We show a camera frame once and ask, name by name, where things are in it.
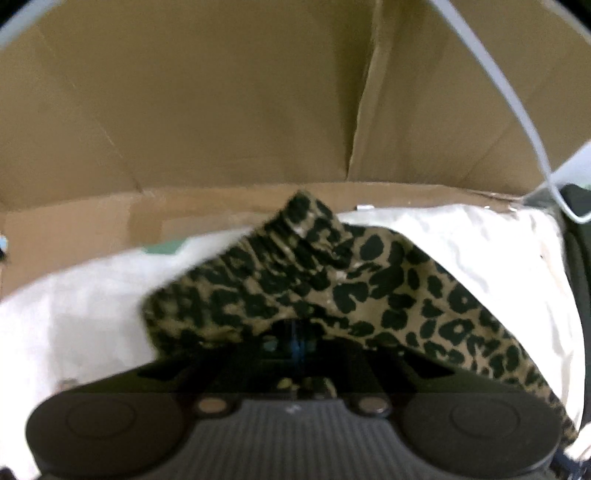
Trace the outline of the folded black garment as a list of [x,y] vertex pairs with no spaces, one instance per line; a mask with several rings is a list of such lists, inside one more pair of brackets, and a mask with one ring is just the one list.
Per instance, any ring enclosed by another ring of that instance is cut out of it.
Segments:
[[[590,212],[590,191],[568,184],[561,193],[571,210],[578,216]],[[590,329],[590,223],[577,224],[565,217],[565,252],[569,280],[582,326]]]

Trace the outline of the leopard print garment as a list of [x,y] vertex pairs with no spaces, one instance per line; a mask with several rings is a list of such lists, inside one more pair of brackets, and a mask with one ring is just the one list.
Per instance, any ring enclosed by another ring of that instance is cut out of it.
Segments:
[[149,293],[141,305],[161,356],[262,337],[274,322],[315,322],[322,339],[403,346],[507,383],[559,416],[561,443],[579,430],[513,333],[405,235],[339,221],[310,193],[225,250]]

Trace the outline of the brown cardboard sheet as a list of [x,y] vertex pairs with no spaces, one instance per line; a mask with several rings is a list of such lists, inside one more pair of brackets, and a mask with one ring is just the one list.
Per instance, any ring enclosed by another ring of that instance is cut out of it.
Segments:
[[433,1],[5,1],[4,293],[276,208],[524,196],[505,99]]

